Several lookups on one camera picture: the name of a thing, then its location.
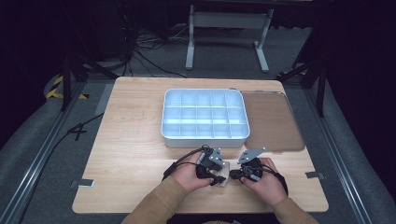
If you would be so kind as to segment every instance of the white plastic box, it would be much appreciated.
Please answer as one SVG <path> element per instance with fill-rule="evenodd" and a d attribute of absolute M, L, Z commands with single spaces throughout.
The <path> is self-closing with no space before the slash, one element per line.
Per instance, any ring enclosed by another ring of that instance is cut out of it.
<path fill-rule="evenodd" d="M 168 147 L 241 147 L 250 134 L 241 92 L 168 90 L 163 102 L 162 134 Z"/>

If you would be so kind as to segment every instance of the wooden table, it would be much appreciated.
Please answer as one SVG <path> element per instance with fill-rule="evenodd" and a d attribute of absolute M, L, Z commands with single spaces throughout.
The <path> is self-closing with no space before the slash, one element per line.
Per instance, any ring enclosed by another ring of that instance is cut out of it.
<path fill-rule="evenodd" d="M 161 134 L 163 97 L 172 88 L 236 88 L 240 91 L 281 91 L 272 80 L 119 77 L 92 147 L 83 179 L 95 181 L 92 188 L 79 188 L 73 203 L 76 213 L 130 213 L 162 180 L 173 161 L 192 148 L 169 148 Z M 223 159 L 231 169 L 242 148 L 223 148 Z M 264 152 L 285 176 L 290 197 L 305 211 L 324 212 L 326 197 L 306 148 L 281 153 Z M 261 213 L 271 212 L 239 181 L 225 188 L 207 187 L 190 194 L 178 213 Z"/>

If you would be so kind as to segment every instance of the hazard stripe tape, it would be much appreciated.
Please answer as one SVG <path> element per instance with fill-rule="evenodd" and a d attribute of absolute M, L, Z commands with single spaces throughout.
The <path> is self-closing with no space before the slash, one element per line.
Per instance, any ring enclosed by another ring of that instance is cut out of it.
<path fill-rule="evenodd" d="M 58 89 L 59 85 L 61 84 L 61 82 L 64 80 L 64 76 L 59 75 L 55 81 L 53 82 L 49 93 L 47 93 L 47 99 L 49 98 L 60 98 L 63 99 L 64 95 L 61 93 L 57 93 L 56 90 Z M 81 94 L 78 99 L 80 100 L 88 100 L 90 98 L 89 94 Z"/>

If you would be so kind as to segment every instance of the forearm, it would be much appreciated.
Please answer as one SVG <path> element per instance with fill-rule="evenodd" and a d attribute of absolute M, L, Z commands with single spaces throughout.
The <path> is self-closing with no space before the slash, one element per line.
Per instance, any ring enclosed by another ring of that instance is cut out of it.
<path fill-rule="evenodd" d="M 168 176 L 140 202 L 122 224 L 166 223 L 186 196 L 187 191 L 172 176 Z"/>
<path fill-rule="evenodd" d="M 273 206 L 277 220 L 282 224 L 314 224 L 318 223 L 309 216 L 291 198 L 285 198 Z"/>

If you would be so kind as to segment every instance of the person's left hand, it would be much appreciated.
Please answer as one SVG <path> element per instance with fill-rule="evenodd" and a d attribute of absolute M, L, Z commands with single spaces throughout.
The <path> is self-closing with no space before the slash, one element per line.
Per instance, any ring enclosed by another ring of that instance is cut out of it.
<path fill-rule="evenodd" d="M 212 178 L 199 179 L 195 173 L 196 163 L 202 152 L 197 152 L 182 162 L 190 162 L 180 164 L 171 176 L 188 192 L 191 193 L 196 189 L 206 187 L 212 183 Z"/>

